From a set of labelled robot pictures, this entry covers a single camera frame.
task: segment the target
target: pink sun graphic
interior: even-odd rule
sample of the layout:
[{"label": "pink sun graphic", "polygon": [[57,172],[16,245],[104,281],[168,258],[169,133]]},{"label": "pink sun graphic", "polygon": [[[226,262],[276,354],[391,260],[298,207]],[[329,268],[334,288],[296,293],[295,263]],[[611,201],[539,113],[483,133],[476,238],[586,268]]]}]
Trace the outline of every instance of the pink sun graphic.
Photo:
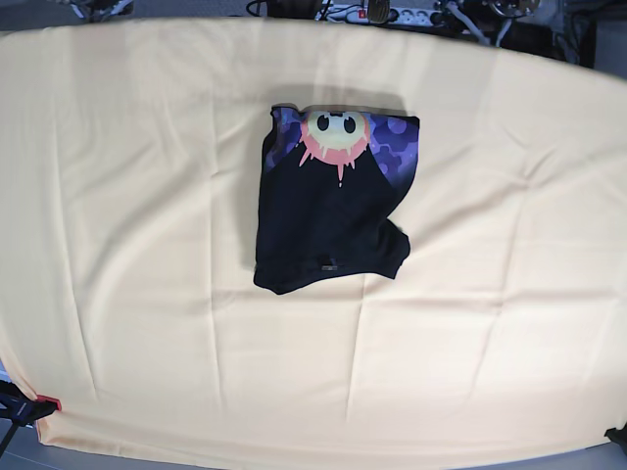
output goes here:
[{"label": "pink sun graphic", "polygon": [[344,166],[355,169],[355,160],[370,141],[368,120],[362,113],[311,112],[301,122],[301,142],[307,148],[300,166],[308,157],[337,166],[342,186]]}]

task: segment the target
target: folded t-shirt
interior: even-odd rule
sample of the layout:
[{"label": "folded t-shirt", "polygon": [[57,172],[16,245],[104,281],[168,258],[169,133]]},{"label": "folded t-shirt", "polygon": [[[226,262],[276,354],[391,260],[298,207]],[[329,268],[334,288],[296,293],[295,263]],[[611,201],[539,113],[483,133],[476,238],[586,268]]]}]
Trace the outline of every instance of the folded t-shirt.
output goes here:
[{"label": "folded t-shirt", "polygon": [[394,278],[410,253],[387,216],[418,161],[417,117],[272,108],[254,282],[285,294],[358,273]]}]

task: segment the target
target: red clip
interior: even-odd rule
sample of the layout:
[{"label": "red clip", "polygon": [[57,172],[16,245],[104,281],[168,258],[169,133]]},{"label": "red clip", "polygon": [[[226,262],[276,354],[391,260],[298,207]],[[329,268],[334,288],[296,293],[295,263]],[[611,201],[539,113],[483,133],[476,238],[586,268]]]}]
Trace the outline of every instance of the red clip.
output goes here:
[{"label": "red clip", "polygon": [[52,401],[57,405],[57,411],[61,411],[61,402],[57,399],[51,399],[50,397],[44,397],[43,395],[38,395],[36,401]]}]

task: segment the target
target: cable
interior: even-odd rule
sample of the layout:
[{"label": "cable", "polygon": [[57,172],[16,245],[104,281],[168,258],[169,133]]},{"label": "cable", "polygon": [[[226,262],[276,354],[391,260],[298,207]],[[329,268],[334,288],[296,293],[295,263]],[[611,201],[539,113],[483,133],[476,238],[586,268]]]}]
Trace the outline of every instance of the cable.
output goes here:
[{"label": "cable", "polygon": [[562,34],[561,32],[558,32],[555,34],[555,39],[560,39],[561,41],[563,41],[563,44],[559,44],[559,41],[557,40],[555,43],[558,44],[559,48],[561,49],[561,53],[563,56],[563,59],[566,62],[568,61],[568,57],[566,56],[566,49],[564,48],[564,45],[568,46],[568,49],[570,49],[575,57],[575,64],[579,64],[580,62],[580,58],[579,58],[579,50],[577,49],[577,47],[572,43],[572,41],[570,40],[569,37],[566,37],[564,34]]},{"label": "cable", "polygon": [[479,44],[482,44],[484,46],[490,45],[490,39],[484,36],[483,32],[481,32],[481,29],[479,29],[477,25],[469,17],[467,17],[464,13],[461,12],[461,10],[459,9],[458,5],[455,2],[447,3],[446,8],[453,14],[455,18],[457,18],[458,20],[460,20],[462,23],[466,25],[466,27],[470,30],[470,32],[478,39]]},{"label": "cable", "polygon": [[329,12],[324,19],[328,19],[328,18],[333,18],[333,15],[337,15],[338,13],[342,13],[342,12],[346,12],[347,10],[350,10],[352,8],[358,8],[360,7],[360,4],[356,4],[356,5],[349,5],[348,7],[344,7],[344,8],[340,8],[339,10],[334,10],[332,12]]},{"label": "cable", "polygon": [[128,5],[130,5],[132,2],[133,2],[133,0],[120,0],[114,6],[114,8],[112,8],[111,13],[109,15],[114,17],[115,15],[119,14],[124,8],[126,8]]},{"label": "cable", "polygon": [[331,7],[331,0],[326,0],[326,6],[324,7],[324,10],[322,11],[320,15],[321,22],[326,20],[326,14],[328,13],[330,7]]},{"label": "cable", "polygon": [[401,15],[399,12],[392,8],[390,9],[390,13],[388,14],[388,19],[383,24],[389,24],[395,22]]},{"label": "cable", "polygon": [[508,18],[507,20],[505,20],[505,22],[503,23],[503,26],[501,26],[499,35],[497,36],[497,42],[495,43],[495,46],[501,47],[501,42],[503,41],[503,38],[506,37],[506,34],[511,28],[512,23],[513,23],[513,19],[511,18]]},{"label": "cable", "polygon": [[248,13],[251,17],[260,17],[261,15],[253,12],[251,10],[251,7],[253,5],[259,5],[261,7],[263,3],[267,3],[267,0],[252,0],[251,2],[248,2],[248,4],[246,5],[246,13]]},{"label": "cable", "polygon": [[78,7],[78,5],[76,5],[75,3],[70,3],[70,6],[72,7],[74,13],[82,20],[85,19],[85,14],[82,13],[82,11],[80,11],[80,8]]}]

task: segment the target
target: black clamp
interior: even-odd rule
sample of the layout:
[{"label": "black clamp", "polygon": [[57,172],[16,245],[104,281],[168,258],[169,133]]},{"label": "black clamp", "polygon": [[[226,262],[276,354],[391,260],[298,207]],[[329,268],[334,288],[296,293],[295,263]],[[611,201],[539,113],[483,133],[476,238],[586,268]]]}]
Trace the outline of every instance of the black clamp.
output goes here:
[{"label": "black clamp", "polygon": [[623,429],[608,429],[605,431],[605,436],[615,444],[618,444],[622,448],[625,455],[627,455],[627,426]]},{"label": "black clamp", "polygon": [[13,423],[0,444],[0,457],[9,446],[19,428],[33,424],[36,420],[50,416],[60,409],[59,404],[50,400],[33,401],[24,395],[15,384],[0,381],[0,419],[10,419]]}]

